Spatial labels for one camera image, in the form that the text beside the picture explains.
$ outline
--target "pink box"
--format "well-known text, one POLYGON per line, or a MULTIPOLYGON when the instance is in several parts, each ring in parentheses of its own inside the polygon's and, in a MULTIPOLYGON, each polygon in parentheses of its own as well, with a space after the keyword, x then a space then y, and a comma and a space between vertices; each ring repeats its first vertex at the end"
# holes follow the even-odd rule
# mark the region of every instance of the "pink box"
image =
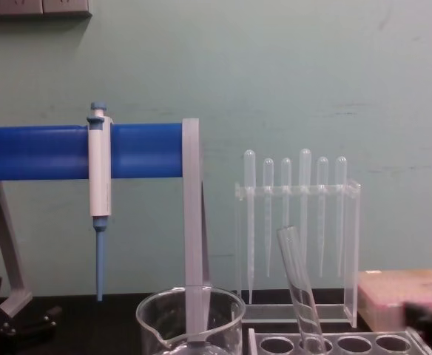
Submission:
POLYGON ((372 331, 405 330, 402 305, 432 310, 432 270, 362 271, 358 312, 372 331))

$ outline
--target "clear plastic support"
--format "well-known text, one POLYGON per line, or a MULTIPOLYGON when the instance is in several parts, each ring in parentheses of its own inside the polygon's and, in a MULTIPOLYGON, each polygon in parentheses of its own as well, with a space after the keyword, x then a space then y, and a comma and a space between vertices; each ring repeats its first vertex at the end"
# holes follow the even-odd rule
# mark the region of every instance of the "clear plastic support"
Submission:
MULTIPOLYGON (((251 294, 257 288, 286 288, 281 256, 269 248, 277 229, 295 225, 300 230, 301 252, 311 284, 314 288, 344 289, 344 300, 336 309, 342 309, 344 320, 356 326, 361 187, 348 180, 347 160, 344 157, 333 160, 333 171, 330 172, 328 158, 321 157, 311 164, 312 156, 307 149, 300 153, 303 162, 298 164, 292 164, 290 158, 278 162, 266 158, 259 162, 255 159, 256 154, 252 153, 251 164, 245 164, 244 186, 236 184, 235 188, 238 294, 247 288, 251 294), (260 186, 257 186, 255 177, 257 163, 263 164, 260 186), (299 185, 292 185, 292 165, 299 167, 299 185), (314 185, 311 184, 312 165, 316 177, 314 185), (273 186, 272 166, 280 167, 280 175, 276 174, 273 186)), ((261 322, 277 321, 279 310, 280 307, 256 304, 253 313, 251 297, 246 317, 261 322), (259 309, 262 308, 266 312, 273 310, 278 313, 260 317, 259 309)), ((330 312, 321 314, 322 322, 330 322, 326 314, 330 312)), ((339 312, 336 312, 336 319, 340 320, 339 312)), ((288 322, 293 317, 279 320, 288 322)))

